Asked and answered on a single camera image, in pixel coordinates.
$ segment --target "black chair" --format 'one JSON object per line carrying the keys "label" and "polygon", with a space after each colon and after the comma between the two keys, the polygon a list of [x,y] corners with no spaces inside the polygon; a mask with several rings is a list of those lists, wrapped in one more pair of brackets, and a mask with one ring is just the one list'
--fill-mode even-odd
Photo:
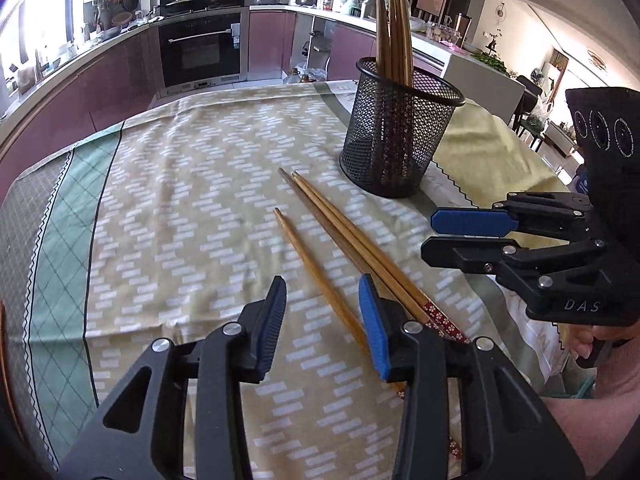
{"label": "black chair", "polygon": [[517,134],[520,130],[520,121],[523,118],[522,116],[524,114],[530,114],[533,108],[536,107],[536,104],[538,104],[538,97],[542,95],[542,88],[523,75],[519,75],[516,78],[516,81],[524,85],[525,88],[524,93],[520,98],[520,102],[516,107],[516,111],[514,112],[513,131]]}

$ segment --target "tablecloth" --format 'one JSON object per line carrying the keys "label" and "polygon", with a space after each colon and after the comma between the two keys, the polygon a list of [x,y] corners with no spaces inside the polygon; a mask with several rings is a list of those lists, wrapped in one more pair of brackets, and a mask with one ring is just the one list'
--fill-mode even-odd
{"label": "tablecloth", "polygon": [[[500,119],[468,102],[416,196],[367,194],[337,162],[355,91],[344,81],[186,97],[50,156],[12,185],[0,209],[8,373],[24,434],[48,470],[149,343],[203,338],[279,274],[288,301],[273,367],[262,384],[242,387],[254,478],[390,476],[402,400],[334,316],[273,209],[297,226],[357,315],[358,272],[280,166],[306,175],[467,336],[493,338],[536,389],[558,370],[557,327],[527,319],[522,300],[490,277],[428,267],[419,248],[438,206],[566,188]],[[459,439],[459,408],[450,412]]]}

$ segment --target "green plant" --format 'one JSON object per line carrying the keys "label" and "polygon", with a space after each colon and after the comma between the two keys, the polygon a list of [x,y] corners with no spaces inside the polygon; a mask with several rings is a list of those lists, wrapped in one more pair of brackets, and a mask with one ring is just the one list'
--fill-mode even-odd
{"label": "green plant", "polygon": [[479,52],[478,54],[472,54],[471,57],[477,59],[487,66],[490,66],[491,68],[497,70],[505,76],[509,76],[507,67],[505,67],[504,63],[498,56],[490,56],[489,54],[485,54],[484,52]]}

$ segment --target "oven window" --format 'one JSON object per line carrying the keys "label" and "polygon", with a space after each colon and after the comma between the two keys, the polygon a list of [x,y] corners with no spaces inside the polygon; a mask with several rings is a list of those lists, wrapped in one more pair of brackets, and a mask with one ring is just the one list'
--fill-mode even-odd
{"label": "oven window", "polygon": [[160,27],[167,87],[240,73],[240,14],[193,18]]}

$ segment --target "pen holder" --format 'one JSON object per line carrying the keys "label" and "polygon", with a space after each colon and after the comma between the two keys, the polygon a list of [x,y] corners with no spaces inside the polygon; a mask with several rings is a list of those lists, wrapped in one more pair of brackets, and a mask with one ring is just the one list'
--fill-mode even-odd
{"label": "pen holder", "polygon": [[378,75],[373,57],[356,66],[360,81],[340,168],[367,192],[411,196],[465,98],[455,86],[418,67],[409,88]]}

